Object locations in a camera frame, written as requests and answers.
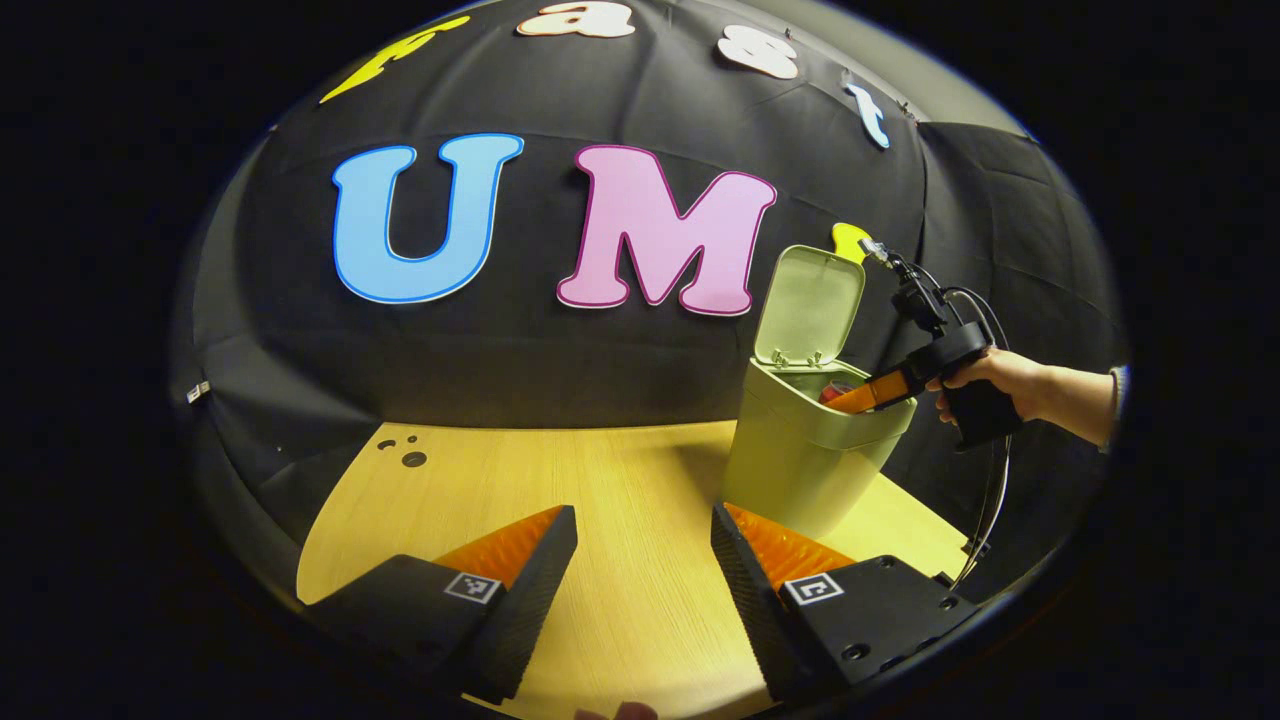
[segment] screw hole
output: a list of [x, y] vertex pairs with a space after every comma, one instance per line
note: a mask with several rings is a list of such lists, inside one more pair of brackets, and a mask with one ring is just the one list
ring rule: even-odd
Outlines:
[[865, 646], [865, 644], [863, 644], [863, 643], [851, 644], [851, 646], [846, 647], [844, 652], [840, 653], [840, 657], [842, 660], [858, 660], [860, 657], [867, 657], [867, 655], [870, 651], [872, 651], [872, 648], [868, 647], [868, 646]]

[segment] blue letter u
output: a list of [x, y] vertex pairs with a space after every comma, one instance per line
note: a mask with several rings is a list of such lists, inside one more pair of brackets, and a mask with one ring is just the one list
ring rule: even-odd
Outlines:
[[453, 165], [449, 228], [439, 250], [416, 259], [392, 250], [388, 224], [396, 177], [417, 152], [393, 145], [338, 165], [333, 259], [342, 283], [374, 302], [404, 304], [444, 297], [471, 282], [489, 256], [502, 165], [524, 149], [524, 140], [500, 133], [465, 135], [440, 146], [440, 159]]

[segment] black fabric backdrop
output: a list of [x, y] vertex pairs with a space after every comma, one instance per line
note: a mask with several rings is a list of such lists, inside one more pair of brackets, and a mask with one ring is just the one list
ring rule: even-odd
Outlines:
[[[794, 243], [829, 249], [836, 222], [867, 229], [943, 284], [984, 295], [1015, 351], [1094, 372], [1121, 359], [1101, 240], [1034, 142], [977, 126], [916, 127], [893, 99], [858, 81], [884, 111], [892, 145], [881, 150], [840, 90], [844, 67], [801, 41], [792, 41], [800, 77], [781, 81], [718, 56], [721, 29], [744, 20], [712, 5], [635, 3], [637, 29], [623, 38], [515, 33], [540, 6], [470, 10], [465, 26], [319, 105], [367, 58], [352, 60], [266, 133], [197, 233], [200, 259], [175, 314], [170, 392], [186, 413], [182, 393], [210, 380], [207, 421], [238, 475], [225, 482], [243, 483], [298, 546], [384, 420], [553, 428], [735, 418], [777, 255]], [[475, 132], [525, 140], [503, 168], [483, 270], [433, 302], [388, 306], [348, 291], [332, 254], [337, 165], [387, 145], [419, 150], [397, 181], [390, 227], [399, 254], [422, 256], [439, 247], [448, 219], [452, 169], [435, 151]], [[607, 310], [556, 299], [586, 210], [589, 179], [573, 155], [595, 143], [655, 152], [681, 210], [726, 170], [777, 188], [751, 263], [750, 311], [698, 315], [675, 295], [658, 306], [634, 295]], [[636, 287], [626, 254], [621, 273]], [[895, 288], [891, 273], [868, 269], [842, 360], [877, 370], [928, 341], [892, 311]], [[954, 442], [923, 396], [886, 473], [969, 530], [991, 457], [955, 455]], [[1101, 469], [1092, 446], [1028, 427], [1014, 443], [995, 550], [965, 591], [987, 597], [1043, 556]], [[243, 493], [214, 495], [230, 502], [223, 521], [256, 516], [237, 509]], [[273, 577], [292, 588], [292, 574]]]

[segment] sleeve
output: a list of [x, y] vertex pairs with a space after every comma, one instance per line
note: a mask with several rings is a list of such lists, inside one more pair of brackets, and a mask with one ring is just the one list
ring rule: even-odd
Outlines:
[[1115, 433], [1120, 428], [1120, 418], [1124, 415], [1124, 401], [1125, 393], [1129, 391], [1129, 365], [1117, 365], [1111, 368], [1111, 377], [1115, 379], [1115, 389], [1112, 391], [1112, 418], [1111, 418], [1111, 437], [1107, 442], [1102, 445], [1098, 450], [1101, 452], [1111, 451], [1111, 441], [1115, 439]]

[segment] forearm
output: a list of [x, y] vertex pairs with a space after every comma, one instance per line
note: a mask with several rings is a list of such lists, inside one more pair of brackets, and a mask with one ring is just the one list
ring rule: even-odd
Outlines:
[[1046, 368], [1042, 382], [1041, 420], [1098, 447], [1106, 445], [1115, 419], [1115, 378], [1051, 365]]

